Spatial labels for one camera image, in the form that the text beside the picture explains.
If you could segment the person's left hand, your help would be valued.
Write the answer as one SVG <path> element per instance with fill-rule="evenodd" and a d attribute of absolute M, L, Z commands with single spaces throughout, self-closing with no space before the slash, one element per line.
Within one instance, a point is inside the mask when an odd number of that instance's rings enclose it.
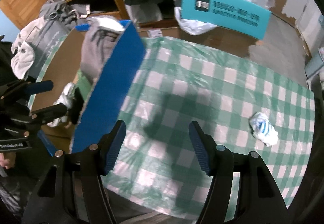
<path fill-rule="evenodd" d="M 0 153 L 0 166 L 6 169 L 13 168 L 15 166 L 15 159 L 15 152 Z"/>

